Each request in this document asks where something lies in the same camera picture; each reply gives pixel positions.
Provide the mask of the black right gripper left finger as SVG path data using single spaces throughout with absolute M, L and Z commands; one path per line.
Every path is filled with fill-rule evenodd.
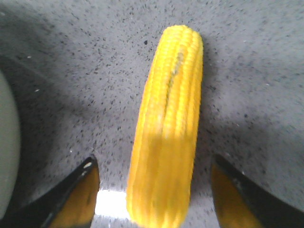
M 87 157 L 42 197 L 7 214 L 2 228 L 89 228 L 95 214 L 100 179 L 97 159 Z

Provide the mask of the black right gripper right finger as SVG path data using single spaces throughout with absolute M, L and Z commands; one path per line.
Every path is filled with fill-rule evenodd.
M 270 194 L 223 156 L 211 164 L 213 202 L 221 228 L 302 228 L 304 213 Z

